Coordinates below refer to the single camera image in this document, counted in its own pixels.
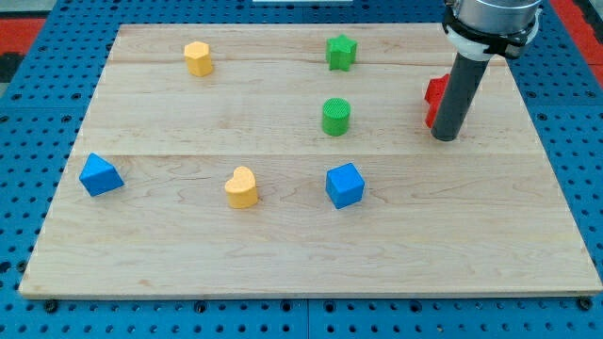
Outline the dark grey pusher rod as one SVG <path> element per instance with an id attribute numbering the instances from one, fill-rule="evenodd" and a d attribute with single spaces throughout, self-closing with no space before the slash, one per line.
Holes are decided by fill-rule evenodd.
<path id="1" fill-rule="evenodd" d="M 489 61 L 476 61 L 458 53 L 431 128 L 433 137 L 453 141 L 460 133 Z"/>

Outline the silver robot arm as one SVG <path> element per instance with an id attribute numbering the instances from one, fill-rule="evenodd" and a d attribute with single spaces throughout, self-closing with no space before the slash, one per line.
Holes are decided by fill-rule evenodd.
<path id="1" fill-rule="evenodd" d="M 445 3 L 444 32 L 457 53 L 432 136 L 454 140 L 463 126 L 489 61 L 521 57 L 539 31 L 540 0 L 451 0 Z"/>

